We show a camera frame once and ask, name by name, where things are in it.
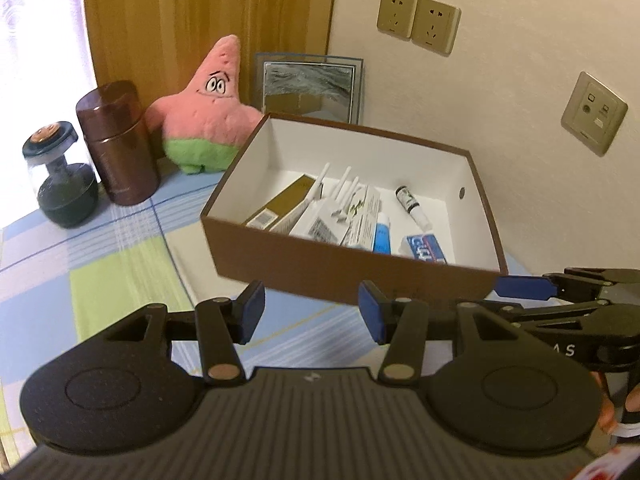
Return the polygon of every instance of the power socket holes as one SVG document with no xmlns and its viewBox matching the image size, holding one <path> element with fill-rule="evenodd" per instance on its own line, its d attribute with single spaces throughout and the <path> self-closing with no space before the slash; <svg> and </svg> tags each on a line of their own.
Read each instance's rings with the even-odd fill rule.
<svg viewBox="0 0 640 480">
<path fill-rule="evenodd" d="M 607 153 L 627 104 L 600 81 L 580 72 L 560 123 L 599 156 Z"/>
<path fill-rule="evenodd" d="M 443 54 L 450 54 L 462 12 L 435 0 L 418 0 L 411 39 Z"/>
<path fill-rule="evenodd" d="M 408 38 L 414 10 L 415 0 L 380 0 L 378 28 Z"/>
</svg>

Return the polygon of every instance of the open cardboard box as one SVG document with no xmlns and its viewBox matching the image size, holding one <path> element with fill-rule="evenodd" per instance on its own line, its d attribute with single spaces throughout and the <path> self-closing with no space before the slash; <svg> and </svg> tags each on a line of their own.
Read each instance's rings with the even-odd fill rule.
<svg viewBox="0 0 640 480">
<path fill-rule="evenodd" d="M 420 229 L 395 190 L 408 186 L 433 223 L 448 265 L 375 254 L 241 225 L 303 173 L 331 168 L 324 192 L 347 166 L 376 186 L 391 220 L 392 252 Z M 390 298 L 484 298 L 507 271 L 478 171 L 468 151 L 429 140 L 279 114 L 256 127 L 204 207 L 201 220 L 220 276 L 301 296 L 357 304 L 372 280 Z"/>
</svg>

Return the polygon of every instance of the person's hand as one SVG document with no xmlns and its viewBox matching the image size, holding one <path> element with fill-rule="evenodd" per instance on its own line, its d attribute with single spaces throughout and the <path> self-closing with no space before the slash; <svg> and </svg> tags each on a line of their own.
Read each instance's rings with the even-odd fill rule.
<svg viewBox="0 0 640 480">
<path fill-rule="evenodd" d="M 596 382 L 602 389 L 602 406 L 600 407 L 598 426 L 605 433 L 611 434 L 618 426 L 618 421 L 616 420 L 613 402 L 609 399 L 609 394 L 607 392 L 608 388 L 606 377 L 600 372 L 591 372 L 591 375 L 593 375 Z M 638 384 L 638 386 L 631 390 L 631 393 L 626 396 L 625 408 L 628 412 L 640 412 L 640 384 Z"/>
</svg>

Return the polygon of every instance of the white cap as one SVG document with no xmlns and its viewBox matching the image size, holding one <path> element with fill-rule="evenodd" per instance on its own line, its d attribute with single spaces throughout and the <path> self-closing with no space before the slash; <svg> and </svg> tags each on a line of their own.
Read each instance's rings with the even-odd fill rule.
<svg viewBox="0 0 640 480">
<path fill-rule="evenodd" d="M 422 229 L 423 233 L 426 233 L 433 229 L 433 225 L 431 224 L 431 222 L 429 222 L 427 215 L 424 214 L 424 211 L 422 210 L 422 208 L 420 208 L 420 206 L 412 208 L 409 215 L 411 215 L 411 218 L 413 218 L 415 223 L 417 223 L 420 229 Z"/>
<path fill-rule="evenodd" d="M 378 223 L 386 225 L 387 228 L 391 227 L 391 221 L 389 220 L 389 215 L 383 213 L 382 211 L 378 213 Z"/>
</svg>

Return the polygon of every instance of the plaid tablecloth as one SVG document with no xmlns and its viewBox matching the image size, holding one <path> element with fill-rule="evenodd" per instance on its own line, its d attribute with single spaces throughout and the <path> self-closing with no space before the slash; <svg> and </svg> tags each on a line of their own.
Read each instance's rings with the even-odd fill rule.
<svg viewBox="0 0 640 480">
<path fill-rule="evenodd" d="M 217 275 L 198 218 L 221 176 L 169 172 L 151 199 L 132 207 L 102 196 L 98 212 L 76 229 L 61 229 L 36 211 L 3 230 L 0 472 L 33 447 L 18 398 L 39 366 L 147 303 L 187 310 L 242 290 L 244 284 Z M 424 372 L 450 356 L 449 343 L 429 345 L 435 359 Z M 268 290 L 254 338 L 238 352 L 247 374 L 256 365 L 375 371 L 385 348 L 373 343 L 355 308 Z M 173 359 L 200 372 L 195 344 L 175 344 Z"/>
</svg>

